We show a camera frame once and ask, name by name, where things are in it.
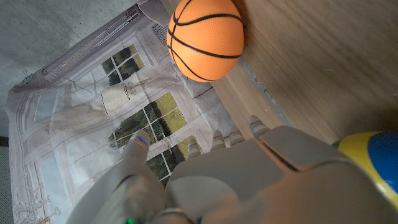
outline window image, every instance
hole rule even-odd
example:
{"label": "window image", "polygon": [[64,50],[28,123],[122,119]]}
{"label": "window image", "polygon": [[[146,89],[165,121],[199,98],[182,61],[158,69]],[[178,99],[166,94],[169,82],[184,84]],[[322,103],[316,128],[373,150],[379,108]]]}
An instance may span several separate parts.
{"label": "window image", "polygon": [[180,108],[172,94],[168,92],[122,121],[114,130],[114,136],[110,135],[109,142],[113,142],[111,147],[120,149],[136,131],[143,129],[149,134],[150,143],[153,144],[170,136],[186,124]]}
{"label": "window image", "polygon": [[46,118],[51,114],[63,109],[65,101],[62,93],[63,91],[65,91],[64,88],[58,88],[46,91],[40,95],[34,121]]}
{"label": "window image", "polygon": [[103,62],[101,66],[105,73],[108,74],[109,85],[115,85],[143,69],[145,64],[133,44],[114,54]]}
{"label": "window image", "polygon": [[[130,137],[136,131],[143,129],[149,134],[150,143],[153,144],[172,135],[186,124],[187,122],[178,108],[174,97],[171,92],[168,92],[122,121],[114,129],[114,133],[109,136],[108,142],[115,150],[123,149],[130,140]],[[177,164],[185,160],[190,138],[194,137],[190,136],[186,138],[169,150],[147,161],[149,168],[156,174],[164,186]]]}
{"label": "window image", "polygon": [[149,159],[146,164],[149,169],[155,173],[163,186],[165,187],[169,181],[174,168],[180,163],[187,160],[188,156],[188,141],[195,139],[194,135],[189,136],[180,143],[176,144],[169,150],[166,150],[159,155]]}

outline green light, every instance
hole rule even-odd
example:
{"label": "green light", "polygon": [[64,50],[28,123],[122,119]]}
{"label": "green light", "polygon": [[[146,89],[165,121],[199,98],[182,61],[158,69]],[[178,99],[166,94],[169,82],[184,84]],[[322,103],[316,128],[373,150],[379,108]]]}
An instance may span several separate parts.
{"label": "green light", "polygon": [[126,221],[126,224],[135,224],[135,221],[132,220],[131,218],[129,218],[129,219]]}

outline green foliage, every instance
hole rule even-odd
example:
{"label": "green foliage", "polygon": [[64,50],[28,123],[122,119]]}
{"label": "green foliage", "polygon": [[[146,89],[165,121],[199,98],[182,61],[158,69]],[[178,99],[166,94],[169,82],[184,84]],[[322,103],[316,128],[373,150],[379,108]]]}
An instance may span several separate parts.
{"label": "green foliage", "polygon": [[187,124],[187,121],[185,120],[179,108],[176,108],[171,113],[164,116],[164,120],[172,133],[178,131]]}
{"label": "green foliage", "polygon": [[113,60],[117,66],[122,64],[127,58],[131,56],[131,51],[128,47],[113,55]]}
{"label": "green foliage", "polygon": [[135,56],[133,56],[133,59],[134,59],[135,63],[138,65],[139,69],[142,69],[145,67],[145,63],[142,61],[139,54],[136,54]]}
{"label": "green foliage", "polygon": [[122,75],[123,80],[129,78],[134,72],[138,71],[139,67],[134,61],[133,58],[128,60],[122,66],[119,67],[120,74]]}
{"label": "green foliage", "polygon": [[159,99],[155,100],[155,102],[157,103],[162,114],[167,114],[178,106],[171,92],[167,92]]}
{"label": "green foliage", "polygon": [[130,52],[131,52],[132,54],[137,53],[137,49],[136,49],[136,46],[134,46],[134,44],[130,45],[129,49],[130,49]]}
{"label": "green foliage", "polygon": [[[143,129],[148,125],[147,118],[145,117],[144,111],[140,110],[134,115],[122,121],[119,127],[114,130],[116,139],[123,138],[129,134],[135,133],[136,131]],[[118,140],[118,146],[121,147],[127,143],[129,138]],[[108,141],[111,143],[111,147],[115,148],[116,145],[112,146],[113,134],[110,135]]]}
{"label": "green foliage", "polygon": [[164,178],[162,181],[160,181],[164,188],[166,188],[166,185],[167,185],[167,182],[169,181],[169,179],[170,179],[170,176],[168,176],[168,177]]}
{"label": "green foliage", "polygon": [[109,81],[109,85],[113,86],[115,84],[118,84],[120,82],[120,78],[119,75],[117,73],[117,71],[112,72],[112,74],[110,74],[108,76],[108,81]]}
{"label": "green foliage", "polygon": [[146,131],[146,133],[149,134],[150,143],[151,143],[151,144],[155,143],[155,142],[156,142],[156,139],[155,139],[154,133],[152,132],[150,126],[144,128],[143,130]]}
{"label": "green foliage", "polygon": [[113,62],[110,58],[104,61],[101,65],[104,68],[105,73],[107,74],[114,70]]}
{"label": "green foliage", "polygon": [[166,163],[170,169],[170,172],[173,172],[175,167],[178,165],[178,160],[174,153],[175,151],[172,151],[172,152],[173,153],[171,153],[169,150],[163,152],[164,159],[166,160]]}
{"label": "green foliage", "polygon": [[147,166],[151,171],[155,173],[157,178],[161,179],[169,174],[166,168],[166,164],[164,163],[163,157],[161,154],[153,157],[152,159],[146,162]]}
{"label": "green foliage", "polygon": [[196,140],[195,136],[191,135],[176,145],[178,147],[178,149],[180,150],[180,152],[182,153],[184,159],[188,158],[188,142],[191,139]]}
{"label": "green foliage", "polygon": [[152,124],[152,127],[155,131],[155,134],[156,134],[158,140],[163,139],[163,135],[161,133],[164,133],[164,135],[166,137],[168,137],[172,134],[165,119],[161,118],[163,116],[163,114],[160,111],[158,104],[156,102],[152,102],[152,103],[148,104],[144,109],[148,115],[150,122],[153,122],[155,119],[160,118]]}

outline black seam line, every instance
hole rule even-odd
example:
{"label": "black seam line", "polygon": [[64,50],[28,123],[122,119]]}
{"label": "black seam line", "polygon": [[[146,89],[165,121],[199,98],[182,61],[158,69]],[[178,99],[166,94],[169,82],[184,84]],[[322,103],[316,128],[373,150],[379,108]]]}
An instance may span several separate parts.
{"label": "black seam line", "polygon": [[178,20],[180,19],[180,17],[181,17],[181,15],[182,15],[182,13],[184,12],[185,8],[188,6],[188,4],[189,4],[191,1],[192,1],[192,0],[189,0],[189,2],[186,3],[186,5],[184,6],[184,8],[181,10],[181,13],[180,13],[178,19],[175,18],[175,12],[177,11],[177,9],[175,9],[175,10],[174,10],[174,13],[173,13],[173,20],[176,21],[176,22],[174,23],[173,35],[171,36],[171,40],[170,40],[170,49],[172,50],[172,56],[173,56],[173,61],[174,61],[174,63],[175,63],[175,58],[174,58],[174,53],[173,53],[173,48],[172,48],[172,46],[173,46],[173,36],[174,36],[174,32],[175,32],[175,29],[177,28],[177,22],[178,22]]}
{"label": "black seam line", "polygon": [[229,55],[219,55],[219,54],[213,54],[213,53],[210,53],[210,52],[207,52],[207,51],[204,51],[204,50],[200,50],[200,49],[197,49],[196,47],[192,47],[191,45],[186,44],[186,43],[182,42],[180,39],[176,38],[174,36],[174,34],[170,31],[170,29],[168,29],[168,32],[169,32],[170,36],[173,39],[175,39],[178,43],[180,43],[180,44],[182,44],[182,45],[184,45],[186,47],[189,47],[189,48],[191,48],[194,51],[197,51],[199,53],[205,54],[205,55],[209,55],[209,56],[217,57],[217,58],[224,58],[224,59],[236,59],[236,58],[239,58],[241,56],[241,55],[231,55],[231,56],[229,56]]}
{"label": "black seam line", "polygon": [[212,18],[217,18],[217,17],[230,17],[230,18],[235,18],[235,19],[237,19],[237,20],[242,22],[242,19],[239,18],[239,16],[235,16],[233,14],[227,14],[227,13],[218,13],[218,14],[207,15],[207,16],[203,16],[203,17],[200,17],[198,19],[192,20],[190,22],[181,22],[181,23],[177,22],[177,20],[174,17],[174,22],[178,26],[187,26],[187,25],[190,25],[190,24],[195,24],[197,22],[201,22],[201,21],[205,21],[207,19],[212,19]]}
{"label": "black seam line", "polygon": [[102,96],[102,94],[101,94],[101,98],[102,98],[102,104],[104,105],[104,108],[105,108],[105,112],[107,115],[109,115],[108,111],[106,110],[105,103],[104,103],[104,97]]}
{"label": "black seam line", "polygon": [[126,85],[123,85],[124,93],[126,94],[127,98],[130,100],[129,93],[127,92]]}
{"label": "black seam line", "polygon": [[201,79],[203,79],[203,80],[206,80],[206,81],[209,81],[209,82],[211,82],[211,81],[215,81],[215,80],[208,80],[208,79],[206,79],[206,78],[202,78],[201,76],[199,76],[198,74],[196,74],[183,60],[182,60],[182,58],[180,57],[180,56],[178,56],[178,54],[170,47],[170,46],[168,46],[169,47],[169,49],[180,59],[180,61],[186,66],[186,68],[190,71],[190,72],[192,72],[192,74],[194,74],[196,77],[198,77],[198,78],[201,78]]}
{"label": "black seam line", "polygon": [[198,98],[199,96],[202,96],[203,94],[207,93],[207,91],[209,91],[209,90],[211,90],[211,89],[213,89],[213,87],[209,88],[208,90],[204,91],[203,93],[200,93],[199,95],[195,96],[195,97],[192,98],[192,99],[196,99],[196,98]]}

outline basketball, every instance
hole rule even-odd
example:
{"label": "basketball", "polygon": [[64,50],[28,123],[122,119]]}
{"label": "basketball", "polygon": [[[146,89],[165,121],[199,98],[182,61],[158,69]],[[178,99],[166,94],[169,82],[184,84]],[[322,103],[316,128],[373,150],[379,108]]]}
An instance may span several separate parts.
{"label": "basketball", "polygon": [[188,78],[224,77],[243,52],[243,23],[231,0],[182,0],[167,31],[170,55]]}

